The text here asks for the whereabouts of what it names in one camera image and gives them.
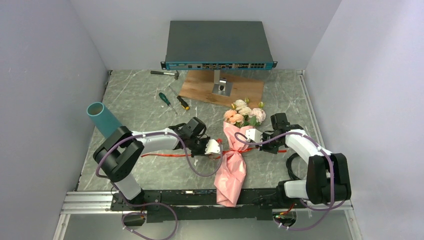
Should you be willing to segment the red ribbon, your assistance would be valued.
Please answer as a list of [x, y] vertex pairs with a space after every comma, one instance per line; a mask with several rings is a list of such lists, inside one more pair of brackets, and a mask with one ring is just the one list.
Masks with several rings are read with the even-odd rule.
[[[256, 148], [247, 148], [246, 150], [238, 150], [238, 153], [247, 153], [250, 152], [252, 150], [255, 150]], [[223, 154], [226, 154], [228, 152], [234, 152], [234, 151], [229, 151], [229, 150], [225, 150], [223, 151]], [[277, 153], [286, 153], [287, 150], [278, 150]], [[147, 154], [142, 154], [141, 158], [143, 157], [147, 157], [147, 156], [158, 156], [158, 157], [171, 157], [171, 158], [180, 158], [180, 157], [184, 157], [185, 154], [171, 154], [171, 153], [147, 153]]]

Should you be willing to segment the pink flower bouquet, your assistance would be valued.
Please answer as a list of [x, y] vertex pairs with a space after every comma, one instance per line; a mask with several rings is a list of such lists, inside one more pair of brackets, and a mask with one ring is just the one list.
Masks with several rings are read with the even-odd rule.
[[[222, 154], [222, 161], [216, 172], [214, 185], [216, 187], [216, 202], [224, 207], [233, 208], [237, 205], [242, 186], [247, 175], [243, 152], [248, 150], [249, 141], [256, 133], [256, 127], [266, 119], [263, 110], [264, 103], [260, 101], [257, 107], [249, 107], [248, 99], [238, 99], [231, 108], [223, 114], [223, 132], [228, 140], [229, 149]], [[238, 141], [235, 134], [240, 133]]]

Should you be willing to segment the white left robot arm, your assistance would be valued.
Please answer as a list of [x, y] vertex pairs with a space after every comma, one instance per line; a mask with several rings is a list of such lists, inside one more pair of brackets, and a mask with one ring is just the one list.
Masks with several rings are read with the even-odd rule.
[[206, 129], [197, 117], [158, 131], [136, 132], [120, 126], [93, 154], [96, 175], [109, 179], [123, 194], [124, 204], [137, 210], [144, 203], [144, 190], [132, 170], [140, 156], [161, 150], [189, 150], [191, 157], [209, 155], [208, 147], [216, 141], [206, 135]]

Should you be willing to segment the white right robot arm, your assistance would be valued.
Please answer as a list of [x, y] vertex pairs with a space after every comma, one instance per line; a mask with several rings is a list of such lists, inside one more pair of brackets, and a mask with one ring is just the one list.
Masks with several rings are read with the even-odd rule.
[[270, 117], [273, 131], [263, 133], [260, 149], [277, 154], [281, 147], [292, 149], [307, 164], [305, 180], [280, 181], [275, 200], [289, 207], [295, 199], [312, 204], [332, 204], [349, 200], [352, 196], [347, 158], [342, 153], [332, 153], [323, 148], [298, 124], [289, 123], [285, 113]]

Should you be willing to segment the teal cylindrical vase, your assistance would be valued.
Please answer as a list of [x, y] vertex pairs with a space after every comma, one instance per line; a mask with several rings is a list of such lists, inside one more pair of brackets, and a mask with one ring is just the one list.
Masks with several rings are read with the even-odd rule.
[[107, 139], [123, 124], [116, 116], [102, 103], [94, 102], [88, 106], [87, 115], [94, 123], [95, 127]]

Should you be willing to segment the yellow black screwdriver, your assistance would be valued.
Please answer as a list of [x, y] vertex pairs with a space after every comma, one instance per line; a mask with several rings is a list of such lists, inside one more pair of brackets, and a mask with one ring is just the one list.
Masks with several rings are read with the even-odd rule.
[[169, 89], [175, 94], [183, 109], [188, 111], [190, 109], [188, 103], [171, 86], [169, 86]]

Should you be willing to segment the wooden board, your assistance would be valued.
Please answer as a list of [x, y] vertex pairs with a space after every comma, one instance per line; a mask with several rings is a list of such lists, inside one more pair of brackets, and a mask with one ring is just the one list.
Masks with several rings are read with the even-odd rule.
[[219, 70], [190, 70], [179, 95], [227, 107], [237, 100], [248, 100], [248, 106], [255, 108], [262, 101], [264, 85], [261, 80], [221, 73]]

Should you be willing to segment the small black hammer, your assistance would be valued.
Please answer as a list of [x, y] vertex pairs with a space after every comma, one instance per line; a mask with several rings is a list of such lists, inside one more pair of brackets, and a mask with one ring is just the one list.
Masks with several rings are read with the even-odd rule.
[[175, 80], [178, 80], [180, 76], [180, 73], [178, 71], [176, 71], [175, 73], [172, 73], [172, 72], [162, 72], [162, 71], [151, 70], [150, 74], [173, 76]]

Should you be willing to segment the green handled screwdriver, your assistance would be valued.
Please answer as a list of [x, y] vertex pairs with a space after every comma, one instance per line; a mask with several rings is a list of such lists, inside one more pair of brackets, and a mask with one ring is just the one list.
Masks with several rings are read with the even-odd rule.
[[160, 92], [158, 96], [168, 107], [170, 107], [175, 112], [176, 115], [178, 114], [177, 111], [173, 108], [167, 96], [163, 92]]

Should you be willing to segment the metal stand bracket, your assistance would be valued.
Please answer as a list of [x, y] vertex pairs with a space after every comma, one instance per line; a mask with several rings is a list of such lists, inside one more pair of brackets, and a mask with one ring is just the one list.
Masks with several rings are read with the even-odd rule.
[[221, 77], [220, 70], [214, 70], [213, 73], [213, 89], [212, 93], [216, 95], [229, 97], [231, 95], [233, 83], [228, 81], [225, 77]]

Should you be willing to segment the grey network switch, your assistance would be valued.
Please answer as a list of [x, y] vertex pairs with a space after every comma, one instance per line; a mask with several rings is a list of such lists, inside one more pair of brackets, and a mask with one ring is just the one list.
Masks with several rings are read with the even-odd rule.
[[163, 70], [271, 70], [261, 21], [172, 20]]

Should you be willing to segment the aluminium rail frame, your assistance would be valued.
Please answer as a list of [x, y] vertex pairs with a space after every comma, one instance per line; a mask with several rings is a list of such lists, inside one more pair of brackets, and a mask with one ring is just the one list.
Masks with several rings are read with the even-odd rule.
[[[323, 144], [321, 131], [306, 88], [305, 77], [300, 70], [241, 71], [244, 77], [264, 81], [263, 100], [268, 115], [284, 112], [292, 123], [301, 125], [319, 144]], [[288, 153], [262, 153], [252, 150], [245, 155], [247, 177], [243, 189], [275, 188], [279, 181], [287, 179]], [[113, 194], [117, 193], [105, 180], [89, 182], [88, 171], [94, 169], [88, 158], [83, 167], [82, 186], [86, 191], [70, 191], [66, 194], [61, 220], [55, 238], [61, 240], [135, 240], [136, 235], [122, 229], [121, 216], [129, 211], [111, 211]], [[184, 181], [175, 172], [171, 183], [148, 185], [147, 190], [206, 190], [212, 189], [212, 178], [195, 177]], [[178, 220], [175, 240], [224, 239], [258, 240], [261, 237], [276, 240], [360, 240], [362, 238], [352, 202], [347, 200], [339, 208], [324, 212], [299, 207], [290, 210], [285, 220], [294, 231], [285, 231], [271, 220], [213, 219]], [[144, 235], [161, 239], [173, 232], [174, 220], [157, 223], [147, 221], [140, 229]]]

